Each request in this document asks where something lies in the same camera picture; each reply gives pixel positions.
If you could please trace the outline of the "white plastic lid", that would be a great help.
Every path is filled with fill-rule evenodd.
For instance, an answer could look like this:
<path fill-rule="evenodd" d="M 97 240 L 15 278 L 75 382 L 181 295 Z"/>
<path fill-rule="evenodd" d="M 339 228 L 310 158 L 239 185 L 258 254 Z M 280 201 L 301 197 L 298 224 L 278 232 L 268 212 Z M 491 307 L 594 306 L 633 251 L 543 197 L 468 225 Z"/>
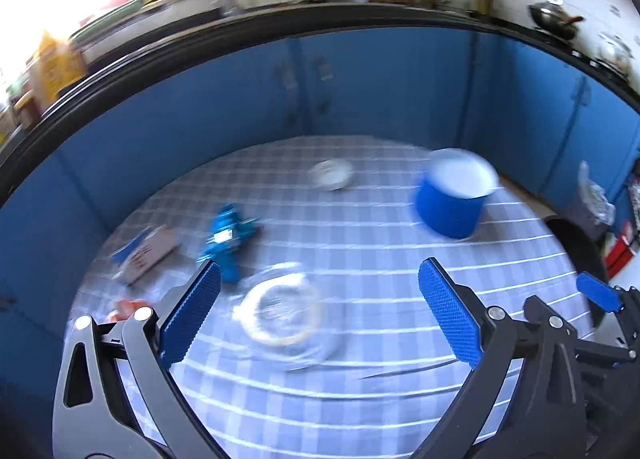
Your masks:
<path fill-rule="evenodd" d="M 318 162 L 309 170 L 311 185 L 318 190 L 336 192 L 344 190 L 354 178 L 354 166 L 345 159 L 328 159 Z"/>

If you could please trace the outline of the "black wok with lid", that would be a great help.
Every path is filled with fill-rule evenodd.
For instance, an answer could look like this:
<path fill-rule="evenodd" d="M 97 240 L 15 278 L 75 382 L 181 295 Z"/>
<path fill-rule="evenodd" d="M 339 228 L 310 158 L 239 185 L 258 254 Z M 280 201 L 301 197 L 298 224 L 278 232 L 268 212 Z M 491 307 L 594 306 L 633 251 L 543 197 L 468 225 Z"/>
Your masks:
<path fill-rule="evenodd" d="M 529 4 L 528 11 L 536 26 L 564 41 L 573 41 L 578 34 L 578 24 L 585 19 L 570 15 L 563 8 L 564 0 L 543 0 Z"/>

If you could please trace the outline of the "grey bin with bag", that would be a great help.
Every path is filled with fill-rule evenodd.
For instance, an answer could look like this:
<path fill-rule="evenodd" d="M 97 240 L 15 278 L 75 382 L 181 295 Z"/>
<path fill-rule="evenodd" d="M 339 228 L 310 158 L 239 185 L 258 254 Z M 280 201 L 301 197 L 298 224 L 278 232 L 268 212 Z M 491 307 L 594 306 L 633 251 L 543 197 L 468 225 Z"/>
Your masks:
<path fill-rule="evenodd" d="M 588 162 L 582 160 L 567 216 L 585 233 L 597 237 L 613 225 L 615 213 L 615 206 L 606 198 L 604 189 L 590 179 Z"/>

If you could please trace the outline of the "orange crumpled carton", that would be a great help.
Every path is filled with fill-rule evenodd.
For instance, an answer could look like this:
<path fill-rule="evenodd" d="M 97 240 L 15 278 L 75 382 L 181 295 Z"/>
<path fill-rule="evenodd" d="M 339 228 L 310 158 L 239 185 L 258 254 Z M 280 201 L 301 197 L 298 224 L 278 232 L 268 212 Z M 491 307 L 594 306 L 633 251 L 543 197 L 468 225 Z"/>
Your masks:
<path fill-rule="evenodd" d="M 143 300 L 118 300 L 115 302 L 112 312 L 107 315 L 106 321 L 107 323 L 118 323 L 119 321 L 127 320 L 142 307 L 150 307 L 150 305 Z"/>

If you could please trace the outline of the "red container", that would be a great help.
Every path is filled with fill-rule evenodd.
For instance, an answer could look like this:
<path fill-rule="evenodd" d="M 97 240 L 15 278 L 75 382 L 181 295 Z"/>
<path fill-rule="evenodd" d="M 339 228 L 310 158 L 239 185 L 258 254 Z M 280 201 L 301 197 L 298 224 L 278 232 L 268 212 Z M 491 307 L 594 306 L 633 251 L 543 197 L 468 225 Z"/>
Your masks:
<path fill-rule="evenodd" d="M 605 245 L 604 264 L 608 279 L 613 279 L 629 264 L 639 251 L 634 223 L 625 221 L 620 234 L 608 238 Z"/>

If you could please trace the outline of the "white blue torn carton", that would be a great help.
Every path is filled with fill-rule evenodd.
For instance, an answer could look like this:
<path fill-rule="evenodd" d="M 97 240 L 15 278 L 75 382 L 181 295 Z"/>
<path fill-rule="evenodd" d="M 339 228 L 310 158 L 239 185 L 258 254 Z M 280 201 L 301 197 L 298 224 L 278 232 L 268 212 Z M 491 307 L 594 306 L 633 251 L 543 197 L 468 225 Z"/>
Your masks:
<path fill-rule="evenodd" d="M 179 245 L 166 225 L 148 226 L 111 255 L 116 265 L 114 280 L 131 285 Z"/>

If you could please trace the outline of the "blue foil wrapper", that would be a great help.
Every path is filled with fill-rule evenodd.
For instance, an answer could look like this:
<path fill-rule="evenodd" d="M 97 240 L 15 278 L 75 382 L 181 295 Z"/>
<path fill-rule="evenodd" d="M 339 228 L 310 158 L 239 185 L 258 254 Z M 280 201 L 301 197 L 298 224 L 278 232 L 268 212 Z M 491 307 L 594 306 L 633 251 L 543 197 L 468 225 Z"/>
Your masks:
<path fill-rule="evenodd" d="M 245 219 L 235 204 L 222 206 L 213 218 L 209 237 L 198 257 L 198 264 L 214 261 L 221 280 L 235 285 L 241 280 L 239 252 L 260 232 L 257 218 Z"/>

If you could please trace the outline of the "black round trash bin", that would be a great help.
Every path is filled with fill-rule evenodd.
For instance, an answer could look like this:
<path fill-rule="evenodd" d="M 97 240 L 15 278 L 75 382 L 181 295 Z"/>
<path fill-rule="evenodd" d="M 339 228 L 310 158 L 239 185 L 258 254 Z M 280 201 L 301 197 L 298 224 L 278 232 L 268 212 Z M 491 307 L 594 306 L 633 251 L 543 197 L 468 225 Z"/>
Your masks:
<path fill-rule="evenodd" d="M 608 273 L 597 245 L 579 226 L 562 216 L 547 216 L 544 224 L 559 240 L 577 274 L 584 271 L 602 283 L 608 283 Z"/>

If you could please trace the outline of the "blue paper cup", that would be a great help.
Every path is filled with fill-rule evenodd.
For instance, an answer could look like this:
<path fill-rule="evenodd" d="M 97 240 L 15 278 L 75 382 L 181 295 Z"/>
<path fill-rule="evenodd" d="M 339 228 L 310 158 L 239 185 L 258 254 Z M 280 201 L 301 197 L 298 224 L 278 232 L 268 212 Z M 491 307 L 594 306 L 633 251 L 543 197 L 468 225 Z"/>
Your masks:
<path fill-rule="evenodd" d="M 498 184 L 495 168 L 481 156 L 459 148 L 433 150 L 424 161 L 414 208 L 436 234 L 468 239 Z"/>

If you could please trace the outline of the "clear plastic round lid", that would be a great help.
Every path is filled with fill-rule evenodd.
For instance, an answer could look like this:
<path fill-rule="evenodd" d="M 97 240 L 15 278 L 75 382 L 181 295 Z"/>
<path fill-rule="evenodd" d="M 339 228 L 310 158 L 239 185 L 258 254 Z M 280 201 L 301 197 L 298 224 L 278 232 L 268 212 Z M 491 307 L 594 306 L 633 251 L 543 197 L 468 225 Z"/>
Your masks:
<path fill-rule="evenodd" d="M 296 262 L 246 277 L 229 301 L 229 341 L 243 357 L 286 371 L 318 366 L 341 345 L 344 309 Z"/>

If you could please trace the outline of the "yellow oil bottle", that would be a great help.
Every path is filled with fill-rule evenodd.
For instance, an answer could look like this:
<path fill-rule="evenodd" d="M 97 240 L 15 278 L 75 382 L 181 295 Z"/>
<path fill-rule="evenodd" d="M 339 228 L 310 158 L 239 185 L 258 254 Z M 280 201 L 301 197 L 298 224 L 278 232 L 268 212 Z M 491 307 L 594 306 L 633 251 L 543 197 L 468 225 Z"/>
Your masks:
<path fill-rule="evenodd" d="M 29 79 L 42 109 L 55 103 L 63 91 L 87 75 L 81 55 L 66 41 L 43 31 Z"/>

